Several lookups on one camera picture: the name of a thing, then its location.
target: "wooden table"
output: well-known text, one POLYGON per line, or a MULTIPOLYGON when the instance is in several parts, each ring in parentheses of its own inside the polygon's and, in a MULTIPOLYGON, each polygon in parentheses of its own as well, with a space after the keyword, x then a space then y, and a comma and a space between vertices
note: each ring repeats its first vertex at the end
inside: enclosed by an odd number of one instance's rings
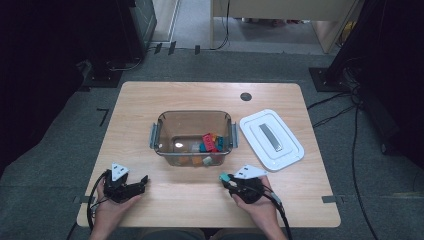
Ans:
MULTIPOLYGON (((308 117, 300 87, 283 83, 127 82, 123 85, 86 195, 112 162, 130 169, 127 183, 149 175, 143 199, 126 215, 125 227, 253 227, 222 187, 221 172, 235 173, 244 164, 261 167, 239 130, 239 147, 221 166, 173 167, 149 148, 153 123, 168 110, 222 110, 233 122, 264 109, 276 111, 305 149, 299 162, 269 180, 281 198, 292 227, 337 227, 335 203, 323 203, 333 195, 308 117), (252 100, 240 95, 248 92, 252 100)), ((78 224, 88 226, 82 204, 78 224)))
POLYGON ((329 53, 349 20, 359 16, 364 0, 210 0, 210 47, 214 17, 312 20, 324 53, 329 53))

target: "finger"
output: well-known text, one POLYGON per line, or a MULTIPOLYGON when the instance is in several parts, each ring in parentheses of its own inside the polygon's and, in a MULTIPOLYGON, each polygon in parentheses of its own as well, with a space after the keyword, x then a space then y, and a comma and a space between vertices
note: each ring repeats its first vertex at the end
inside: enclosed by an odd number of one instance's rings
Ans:
POLYGON ((268 180, 268 177, 267 177, 267 176, 263 176, 263 177, 261 177, 260 179, 261 179, 262 184, 263 184, 264 186, 271 188, 271 183, 269 182, 269 180, 268 180))
POLYGON ((231 194, 231 197, 236 202, 237 206, 243 207, 246 203, 237 194, 231 194))
POLYGON ((102 177, 100 179, 99 183, 97 184, 97 198, 102 199, 104 197, 103 189, 105 186, 105 177, 102 177))
POLYGON ((141 199, 141 195, 136 195, 132 198, 130 198, 128 201, 126 201, 125 203, 122 203, 124 205, 125 209, 131 208, 132 206, 134 206, 138 201, 140 201, 141 199))

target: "wrist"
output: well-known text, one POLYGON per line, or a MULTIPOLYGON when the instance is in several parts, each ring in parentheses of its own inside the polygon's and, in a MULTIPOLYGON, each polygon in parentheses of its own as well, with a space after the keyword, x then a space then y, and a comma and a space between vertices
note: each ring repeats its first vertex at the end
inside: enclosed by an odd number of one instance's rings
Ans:
POLYGON ((108 237, 108 231, 96 231, 96 229, 93 229, 93 232, 91 232, 90 235, 90 240, 106 240, 108 237))
POLYGON ((286 236, 278 223, 263 226, 261 229, 269 240, 286 240, 286 236))

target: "person's left hand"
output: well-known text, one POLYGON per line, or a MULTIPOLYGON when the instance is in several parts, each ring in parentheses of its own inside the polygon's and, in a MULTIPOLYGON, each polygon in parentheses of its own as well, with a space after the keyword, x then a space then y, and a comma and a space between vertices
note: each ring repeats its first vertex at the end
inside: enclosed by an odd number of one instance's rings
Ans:
MULTIPOLYGON (((103 188, 104 178, 97 186, 98 201, 104 200, 103 188)), ((100 203, 96 209, 94 228, 90 239, 107 239, 118 227, 125 213, 140 199, 141 195, 136 195, 124 203, 116 203, 110 199, 100 203)))

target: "human hand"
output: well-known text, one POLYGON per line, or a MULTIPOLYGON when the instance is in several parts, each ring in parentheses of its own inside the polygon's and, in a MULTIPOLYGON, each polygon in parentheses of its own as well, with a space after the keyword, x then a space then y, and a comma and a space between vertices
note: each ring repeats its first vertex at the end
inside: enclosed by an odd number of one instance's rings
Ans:
MULTIPOLYGON (((104 178, 97 186, 97 199, 104 199, 104 178)), ((116 203, 106 200, 99 204, 96 209, 96 218, 90 240, 107 239, 108 236, 118 227, 125 213, 139 200, 141 195, 136 195, 124 203, 116 203)))
MULTIPOLYGON (((266 176, 260 177, 262 184, 271 189, 271 184, 266 176)), ((268 198, 262 196, 257 202, 246 204, 237 194, 232 194, 231 197, 236 202, 237 206, 249 213, 253 222, 260 228, 268 239, 282 240, 286 239, 277 220, 277 209, 268 198)))

